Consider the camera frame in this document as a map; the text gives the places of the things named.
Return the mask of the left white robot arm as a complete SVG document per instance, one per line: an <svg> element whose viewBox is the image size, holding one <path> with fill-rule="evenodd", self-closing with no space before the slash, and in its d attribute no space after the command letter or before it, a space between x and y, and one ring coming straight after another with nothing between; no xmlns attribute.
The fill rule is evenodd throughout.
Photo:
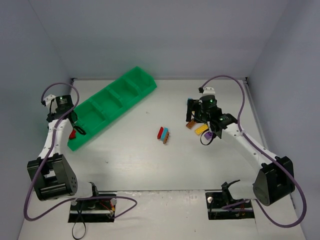
<svg viewBox="0 0 320 240"><path fill-rule="evenodd" d="M48 95L44 99L49 109L48 133L37 159L29 161L27 171L34 181L33 189L39 200L58 198L89 198L95 194L92 182L78 180L64 152L78 117L72 110L70 95Z"/></svg>

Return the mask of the yellow long lego plate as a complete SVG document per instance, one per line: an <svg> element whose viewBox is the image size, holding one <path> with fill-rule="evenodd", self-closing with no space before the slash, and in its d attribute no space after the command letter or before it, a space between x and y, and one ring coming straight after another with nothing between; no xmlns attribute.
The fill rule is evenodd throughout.
<svg viewBox="0 0 320 240"><path fill-rule="evenodd" d="M204 133L205 131L207 131L208 125L207 124L202 124L201 126L197 127L194 132L197 136L201 135L202 133Z"/></svg>

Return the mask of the brown lego plate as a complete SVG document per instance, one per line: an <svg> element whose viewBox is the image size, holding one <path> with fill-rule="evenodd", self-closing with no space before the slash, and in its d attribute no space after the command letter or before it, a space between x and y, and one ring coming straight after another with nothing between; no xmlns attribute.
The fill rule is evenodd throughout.
<svg viewBox="0 0 320 240"><path fill-rule="evenodd" d="M187 124L186 124L186 127L191 130L195 125L197 124L197 122L192 119L191 121L189 121Z"/></svg>

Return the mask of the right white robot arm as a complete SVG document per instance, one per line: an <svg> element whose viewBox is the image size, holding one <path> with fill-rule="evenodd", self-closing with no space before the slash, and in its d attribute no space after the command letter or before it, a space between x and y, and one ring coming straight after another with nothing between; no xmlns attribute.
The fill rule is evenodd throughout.
<svg viewBox="0 0 320 240"><path fill-rule="evenodd" d="M194 119L207 124L214 138L220 138L235 149L253 168L257 177L253 183L239 183L229 190L236 199L256 199L270 206L295 190L292 161L264 149L254 140L247 140L238 126L238 120L230 113L223 113L214 95L187 101L186 121Z"/></svg>

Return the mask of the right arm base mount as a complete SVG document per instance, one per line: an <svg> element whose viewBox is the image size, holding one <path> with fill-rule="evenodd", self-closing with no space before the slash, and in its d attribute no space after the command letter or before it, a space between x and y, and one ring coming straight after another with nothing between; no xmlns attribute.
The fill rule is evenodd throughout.
<svg viewBox="0 0 320 240"><path fill-rule="evenodd" d="M219 191L206 191L206 207L209 220L243 220L254 219L255 214L250 200L234 199L229 187L239 182L224 182Z"/></svg>

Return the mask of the long red lego brick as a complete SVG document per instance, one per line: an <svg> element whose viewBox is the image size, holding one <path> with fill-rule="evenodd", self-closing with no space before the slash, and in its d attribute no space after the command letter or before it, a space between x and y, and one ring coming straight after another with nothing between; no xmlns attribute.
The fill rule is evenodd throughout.
<svg viewBox="0 0 320 240"><path fill-rule="evenodd" d="M75 138L76 138L76 130L73 129L72 132L69 135L69 139L72 140L72 139L75 139Z"/></svg>

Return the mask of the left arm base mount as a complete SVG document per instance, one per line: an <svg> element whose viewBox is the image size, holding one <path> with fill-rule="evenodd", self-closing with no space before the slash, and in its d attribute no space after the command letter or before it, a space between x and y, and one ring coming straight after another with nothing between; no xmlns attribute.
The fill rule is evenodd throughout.
<svg viewBox="0 0 320 240"><path fill-rule="evenodd" d="M70 205L68 223L72 223L71 235L74 240L82 240L90 223L113 223L116 212L116 194L99 193L103 199L78 200Z"/></svg>

